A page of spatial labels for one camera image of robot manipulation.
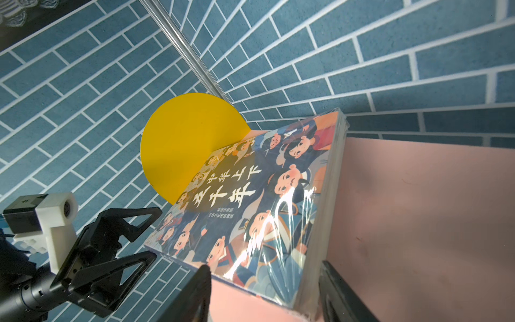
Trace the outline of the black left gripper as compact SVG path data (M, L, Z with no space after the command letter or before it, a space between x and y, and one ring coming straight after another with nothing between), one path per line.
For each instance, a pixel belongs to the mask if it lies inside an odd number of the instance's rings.
M1 320L45 321L48 312L71 302L99 317L116 311L154 263L150 251L116 258L124 237L136 241L160 216L157 207L105 210L79 237L79 258L88 267L74 268L67 288L52 288L49 266L36 268L25 252L1 232Z

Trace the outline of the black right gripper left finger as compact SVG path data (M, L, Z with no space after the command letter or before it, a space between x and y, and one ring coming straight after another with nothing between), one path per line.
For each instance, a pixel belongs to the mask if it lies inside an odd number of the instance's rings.
M157 321L208 322L211 287L210 268L202 265L173 302L157 316Z

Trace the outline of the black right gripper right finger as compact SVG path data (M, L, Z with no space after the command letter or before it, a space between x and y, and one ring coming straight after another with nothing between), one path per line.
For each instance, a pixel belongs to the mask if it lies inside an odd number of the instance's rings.
M327 260L322 261L319 291L325 322L379 322Z

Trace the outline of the colourful cartoon cover book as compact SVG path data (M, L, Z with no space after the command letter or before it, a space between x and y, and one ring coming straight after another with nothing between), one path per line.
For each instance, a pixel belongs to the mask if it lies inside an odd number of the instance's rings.
M313 320L347 129L334 109L214 151L145 247Z

